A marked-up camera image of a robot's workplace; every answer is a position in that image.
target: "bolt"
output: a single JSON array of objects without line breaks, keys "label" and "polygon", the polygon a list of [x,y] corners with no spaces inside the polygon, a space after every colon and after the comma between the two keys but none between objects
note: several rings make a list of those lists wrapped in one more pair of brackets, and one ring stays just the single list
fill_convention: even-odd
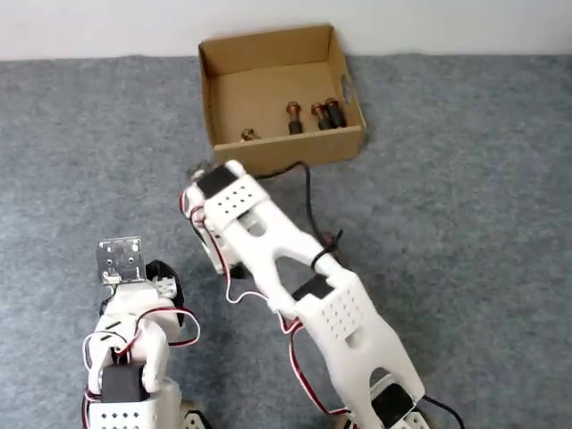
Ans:
[{"label": "bolt", "polygon": [[311,107],[311,112],[313,116],[317,116],[319,121],[327,119],[325,115],[325,105],[323,105],[322,103],[313,103]]},{"label": "bolt", "polygon": [[244,130],[242,130],[240,136],[242,137],[242,141],[260,139],[252,128],[245,128]]},{"label": "bolt", "polygon": [[320,130],[330,130],[332,123],[326,112],[325,105],[322,103],[313,103],[311,107],[312,115],[318,119],[318,128]]},{"label": "bolt", "polygon": [[330,121],[332,122],[333,127],[334,128],[347,127],[348,123],[346,122],[346,117],[340,108],[338,100],[336,100],[335,98],[327,98],[324,101],[324,103],[328,115],[330,116]]},{"label": "bolt", "polygon": [[286,112],[290,115],[291,121],[299,121],[300,120],[300,105],[296,101],[290,101],[286,105]]},{"label": "bolt", "polygon": [[338,103],[338,100],[336,100],[335,98],[326,98],[326,100],[324,101],[325,105],[340,105]]}]

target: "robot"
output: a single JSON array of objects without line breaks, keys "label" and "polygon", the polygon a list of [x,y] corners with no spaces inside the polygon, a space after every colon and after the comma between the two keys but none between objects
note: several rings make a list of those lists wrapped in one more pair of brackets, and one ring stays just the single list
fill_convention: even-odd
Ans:
[{"label": "robot", "polygon": [[[238,303],[248,294],[257,295],[278,315],[282,331],[290,335],[294,372],[321,411],[345,416],[346,428],[430,427],[417,408],[424,385],[359,277],[340,264],[321,237],[301,231],[238,161],[195,172],[181,193],[180,206],[214,269],[226,279],[226,298]],[[289,293],[274,263],[278,257],[311,266],[315,277]],[[232,299],[231,278],[241,268],[252,274],[258,291]],[[324,355],[343,408],[326,409],[301,373],[292,341],[301,329]],[[387,375],[370,388],[370,376],[377,368]]]},{"label": "robot", "polygon": [[[180,204],[226,280],[226,298],[233,304],[247,295],[266,301],[290,336],[290,362],[307,396],[324,413],[344,417],[343,429],[430,429],[417,407],[421,399],[448,410],[464,429],[452,408],[425,395],[397,333],[377,314],[358,276],[334,257],[340,234],[328,242],[315,221],[315,237],[301,231],[237,161],[196,172]],[[313,219],[309,204],[307,211]],[[274,263],[282,256],[309,265],[315,277],[289,293]],[[197,318],[183,307],[176,272],[161,261],[145,265],[140,237],[99,242],[97,265],[99,280],[111,294],[101,303],[95,331],[83,341],[88,370],[83,428],[211,429],[165,373],[170,347],[190,346],[200,337]],[[258,291],[232,299],[231,278],[245,269]],[[196,334],[180,340],[186,320],[196,325]],[[344,407],[326,409],[304,377],[293,345],[302,329],[324,355]],[[378,368],[387,375],[370,387]]]},{"label": "robot", "polygon": [[[169,348],[200,337],[197,318],[183,307],[176,272],[162,261],[145,265],[140,237],[99,242],[97,265],[101,284],[112,292],[101,303],[95,331],[83,341],[83,428],[210,429],[165,374]],[[187,319],[196,335],[180,340]]]}]

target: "wire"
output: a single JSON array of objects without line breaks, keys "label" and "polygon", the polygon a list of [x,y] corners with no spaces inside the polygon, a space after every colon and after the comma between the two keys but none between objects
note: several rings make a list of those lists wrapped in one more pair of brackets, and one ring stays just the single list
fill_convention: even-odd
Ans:
[{"label": "wire", "polygon": [[85,368],[88,371],[91,369],[91,365],[88,364],[88,350],[87,350],[88,342],[91,340],[91,338],[94,335],[98,335],[98,334],[112,335],[114,337],[119,337],[125,344],[128,344],[127,340],[125,340],[125,337],[123,337],[122,335],[120,335],[117,332],[113,332],[113,331],[95,331],[95,332],[92,332],[90,335],[88,335],[83,340],[83,344],[81,346],[81,351],[83,354],[83,365],[85,366]]},{"label": "wire", "polygon": [[304,329],[304,325],[298,324],[296,326],[296,328],[294,328],[292,330],[292,332],[290,333],[290,345],[288,347],[288,351],[290,354],[290,364],[292,365],[292,370],[294,371],[296,378],[298,378],[298,381],[302,385],[302,388],[306,392],[306,395],[312,400],[312,402],[314,402],[314,405],[316,405],[318,407],[318,409],[320,409],[324,414],[327,414],[330,416],[340,416],[343,414],[348,414],[349,413],[348,408],[327,409],[324,406],[324,404],[322,404],[320,399],[318,399],[317,395],[315,394],[314,390],[312,389],[312,386],[310,386],[310,383],[308,382],[307,378],[304,376],[304,373],[302,373],[302,370],[300,368],[298,360],[296,359],[296,353],[294,351],[294,337],[302,329]]},{"label": "wire", "polygon": [[428,395],[425,395],[425,396],[423,397],[423,399],[426,400],[427,402],[429,402],[429,403],[435,405],[436,407],[442,408],[442,409],[444,409],[445,411],[447,411],[447,412],[449,412],[450,414],[452,414],[452,415],[455,417],[455,419],[457,420],[459,429],[465,429],[465,423],[463,422],[463,419],[461,418],[461,416],[459,415],[459,413],[455,410],[455,408],[450,407],[449,405],[444,404],[444,403],[442,403],[442,402],[440,402],[440,401],[438,401],[438,400],[435,400],[435,399],[431,398],[431,397],[428,396]]},{"label": "wire", "polygon": [[270,172],[268,174],[258,174],[258,176],[254,176],[254,178],[257,179],[258,181],[264,179],[271,179],[273,177],[285,174],[286,172],[289,172],[290,170],[293,170],[298,166],[304,168],[304,174],[306,176],[306,216],[308,221],[310,222],[310,227],[312,228],[312,232],[314,233],[315,239],[318,240],[318,242],[324,248],[324,250],[320,251],[312,260],[311,267],[312,269],[314,269],[315,264],[318,261],[318,259],[320,259],[320,257],[325,255],[326,253],[335,252],[335,250],[338,248],[338,241],[341,239],[343,230],[339,230],[333,236],[332,241],[328,242],[328,240],[326,240],[326,238],[322,234],[320,228],[318,228],[317,222],[314,217],[314,212],[312,210],[312,179],[311,179],[310,167],[303,161],[296,161],[295,163],[290,164],[289,166],[281,170]]},{"label": "wire", "polygon": [[111,287],[111,294],[109,295],[109,297],[107,297],[106,299],[104,299],[103,301],[101,301],[101,304],[99,304],[99,315],[103,315],[105,312],[105,309],[107,308],[107,304],[109,304],[109,301],[111,301],[114,296],[115,296],[115,292],[117,292],[117,286],[110,286]]},{"label": "wire", "polygon": [[141,320],[144,317],[146,317],[148,315],[155,314],[155,313],[177,313],[180,315],[187,315],[188,317],[190,317],[193,320],[193,322],[197,326],[197,335],[195,335],[194,337],[191,337],[185,341],[170,342],[169,346],[171,346],[171,347],[186,347],[186,346],[190,346],[191,344],[197,343],[198,339],[200,338],[200,323],[198,322],[197,317],[195,316],[195,314],[192,311],[190,311],[187,308],[183,308],[183,307],[156,307],[156,308],[151,308],[150,310],[147,310],[146,312],[142,313],[137,318],[137,321],[135,322],[135,332],[133,333],[133,337],[127,343],[125,348],[117,353],[118,358],[120,358],[121,356],[128,353],[131,350],[131,348],[133,347],[133,344],[135,343],[135,341],[138,338],[139,333],[141,331],[139,328],[139,324],[140,324]]},{"label": "wire", "polygon": [[83,392],[83,398],[81,399],[81,424],[83,429],[89,429],[89,404],[92,402],[99,401],[99,395],[91,393],[89,388]]},{"label": "wire", "polygon": [[[202,208],[203,208],[202,206],[195,206],[190,211],[189,220],[192,223],[195,222],[195,219],[193,219],[193,214],[195,214],[199,209],[202,209]],[[236,299],[231,298],[231,282],[232,282],[231,270],[229,269],[229,266],[226,263],[226,260],[224,259],[223,251],[221,250],[221,247],[219,246],[219,244],[216,242],[216,239],[213,236],[212,232],[210,232],[208,230],[208,228],[205,226],[205,217],[203,216],[203,218],[197,222],[200,223],[200,228],[203,228],[206,231],[208,238],[213,243],[214,251],[216,252],[216,255],[218,256],[219,261],[221,262],[221,266],[223,267],[223,276],[224,276],[224,279],[226,281],[226,292],[224,294],[224,296],[226,297],[226,300],[228,302],[230,302],[231,304],[239,304],[245,297],[250,295],[250,296],[259,297],[259,298],[263,299],[264,301],[268,302],[268,297],[265,294],[257,292],[255,290],[247,290],[246,292],[243,292],[242,294],[240,294],[238,298],[236,298]],[[284,318],[284,316],[281,313],[278,313],[278,318],[280,319],[280,328],[282,330],[282,333],[284,333],[284,334],[291,333],[296,328],[296,326],[298,324],[300,324],[300,321],[298,320],[298,318],[296,318],[292,321],[292,323],[290,325],[288,325],[286,323],[286,319]]]}]

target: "black cable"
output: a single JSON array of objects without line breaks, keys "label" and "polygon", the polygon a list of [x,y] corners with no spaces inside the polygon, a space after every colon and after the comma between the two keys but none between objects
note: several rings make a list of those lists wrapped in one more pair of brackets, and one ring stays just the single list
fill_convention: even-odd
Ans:
[{"label": "black cable", "polygon": [[427,395],[425,395],[423,397],[423,399],[426,400],[427,402],[435,405],[436,407],[442,408],[445,411],[451,413],[455,417],[455,419],[457,420],[459,429],[465,429],[465,423],[463,423],[463,419],[458,414],[458,412],[455,410],[455,408],[450,407],[447,404],[443,404],[442,402],[440,402],[438,400],[434,400],[433,398],[431,398],[430,396],[427,396]]},{"label": "black cable", "polygon": [[104,299],[103,301],[101,301],[101,304],[99,304],[99,316],[101,317],[104,312],[105,312],[105,308],[107,307],[107,304],[109,304],[109,301],[111,301],[114,296],[115,296],[115,292],[117,291],[117,286],[112,286],[112,292],[111,295],[109,295],[109,297],[107,297],[106,299]]},{"label": "black cable", "polygon": [[255,179],[258,181],[264,179],[271,179],[276,176],[280,176],[293,170],[294,168],[301,166],[304,168],[304,174],[306,176],[306,216],[308,221],[310,222],[310,227],[312,228],[312,232],[314,233],[314,237],[318,242],[322,245],[324,250],[320,251],[312,260],[311,267],[314,269],[315,263],[325,255],[326,253],[332,253],[338,248],[338,241],[340,240],[343,230],[339,230],[336,235],[334,236],[331,243],[328,243],[324,235],[322,234],[320,228],[318,228],[317,222],[314,218],[314,212],[312,210],[312,179],[310,174],[310,167],[303,161],[296,161],[294,164],[290,164],[289,166],[282,168],[281,170],[276,170],[274,172],[270,172],[268,174],[258,174],[258,176],[254,176]]}]

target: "red and white wire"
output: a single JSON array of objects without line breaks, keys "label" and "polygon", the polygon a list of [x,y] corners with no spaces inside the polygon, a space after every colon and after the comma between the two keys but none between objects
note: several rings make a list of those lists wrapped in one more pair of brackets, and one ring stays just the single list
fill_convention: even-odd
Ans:
[{"label": "red and white wire", "polygon": [[[197,220],[193,217],[193,214],[195,214],[198,210],[201,210],[202,208],[203,208],[202,206],[193,207],[192,210],[190,211],[189,220],[192,223],[197,223],[195,226],[204,229],[206,231],[206,234],[208,235],[208,238],[211,240],[211,243],[213,243],[214,251],[216,252],[216,255],[218,256],[219,261],[221,262],[221,266],[223,268],[224,280],[226,281],[226,292],[225,292],[226,300],[228,302],[230,302],[231,304],[238,304],[248,295],[252,295],[255,297],[259,297],[259,298],[263,299],[264,301],[268,301],[268,297],[265,294],[257,292],[255,290],[248,290],[246,292],[243,292],[236,299],[231,298],[231,282],[232,282],[231,270],[229,269],[229,266],[226,263],[226,260],[224,259],[223,251],[221,250],[220,245],[217,243],[216,238],[213,236],[213,233],[210,232],[208,230],[208,228],[205,226],[205,217],[203,216],[203,218],[199,219],[199,220]],[[296,328],[296,326],[299,324],[299,320],[294,319],[294,321],[290,325],[287,325],[286,320],[284,319],[284,316],[280,313],[278,313],[278,318],[280,319],[280,329],[282,330],[282,333],[284,333],[284,334],[292,332]]]},{"label": "red and white wire", "polygon": [[[128,344],[127,340],[125,340],[119,333],[117,332],[113,332],[113,331],[95,331],[92,332],[90,335],[88,335],[84,340],[83,340],[83,344],[81,345],[81,352],[83,355],[83,365],[85,366],[85,368],[89,371],[91,368],[88,365],[88,351],[87,351],[87,346],[89,341],[91,340],[91,338],[95,335],[113,335],[114,337],[119,338],[120,340],[122,340],[125,344]],[[128,355],[127,359],[128,362],[130,361],[131,356]]]},{"label": "red and white wire", "polygon": [[81,423],[83,429],[89,429],[89,404],[97,401],[99,401],[99,397],[86,388],[81,399]]},{"label": "red and white wire", "polygon": [[[192,222],[193,224],[197,223],[195,226],[203,228],[206,231],[208,238],[211,240],[211,243],[213,243],[214,251],[216,252],[216,255],[218,256],[221,262],[221,266],[223,267],[224,279],[226,280],[226,300],[229,301],[231,304],[238,304],[247,295],[254,295],[267,301],[268,298],[264,294],[253,290],[243,292],[237,299],[231,298],[231,272],[228,264],[226,263],[226,260],[224,259],[224,254],[221,250],[221,247],[216,242],[216,239],[213,236],[212,232],[210,232],[208,228],[205,226],[205,217],[203,216],[203,218],[200,220],[196,220],[193,217],[193,214],[195,214],[198,210],[202,208],[203,208],[202,206],[193,207],[192,210],[190,211],[189,221]],[[336,408],[332,410],[327,409],[324,406],[324,404],[322,404],[320,399],[318,399],[317,395],[312,389],[312,386],[310,386],[310,383],[307,381],[306,377],[302,373],[302,370],[298,364],[298,360],[296,359],[296,353],[294,352],[294,336],[296,335],[296,333],[298,333],[300,330],[304,328],[304,325],[298,320],[298,318],[294,319],[290,325],[287,325],[286,320],[284,319],[284,316],[282,314],[278,313],[278,317],[280,319],[280,328],[282,330],[282,333],[290,334],[290,346],[289,346],[290,364],[292,365],[292,370],[294,371],[294,374],[296,375],[296,377],[300,381],[300,384],[302,385],[302,388],[306,392],[306,395],[312,400],[312,402],[314,402],[314,404],[318,407],[318,409],[320,409],[325,414],[328,414],[330,416],[340,416],[343,414],[348,414],[349,409],[347,408]],[[357,429],[357,426],[355,424],[353,425],[353,429]]]},{"label": "red and white wire", "polygon": [[320,401],[320,399],[318,399],[317,395],[312,389],[312,386],[310,386],[310,383],[304,376],[304,373],[302,373],[298,360],[296,359],[296,353],[294,351],[294,336],[302,329],[304,329],[304,325],[299,324],[292,330],[292,332],[290,333],[290,345],[288,347],[288,351],[290,354],[290,364],[292,365],[292,370],[294,371],[296,378],[298,378],[298,381],[302,385],[302,388],[306,392],[306,395],[312,400],[312,402],[314,402],[314,405],[316,405],[320,411],[330,416],[340,416],[343,414],[348,414],[349,409],[347,408],[327,409],[324,406],[324,404]]},{"label": "red and white wire", "polygon": [[198,322],[197,317],[195,316],[195,314],[192,311],[190,311],[187,308],[183,308],[183,307],[157,307],[157,308],[151,308],[150,310],[147,310],[146,312],[142,313],[137,318],[137,321],[135,322],[135,332],[133,333],[133,337],[127,343],[125,348],[117,353],[117,356],[121,357],[125,353],[127,353],[131,350],[131,348],[133,347],[133,344],[135,343],[135,341],[137,340],[137,338],[139,336],[139,333],[141,332],[141,329],[139,328],[139,324],[140,324],[141,320],[144,317],[146,317],[148,315],[155,314],[155,313],[176,313],[176,314],[180,314],[180,315],[187,315],[188,317],[190,317],[193,320],[193,322],[197,326],[197,335],[195,335],[194,337],[189,338],[188,340],[185,340],[185,341],[170,342],[169,346],[171,346],[171,347],[186,347],[186,346],[190,346],[192,344],[197,343],[198,339],[200,338],[200,323]]}]

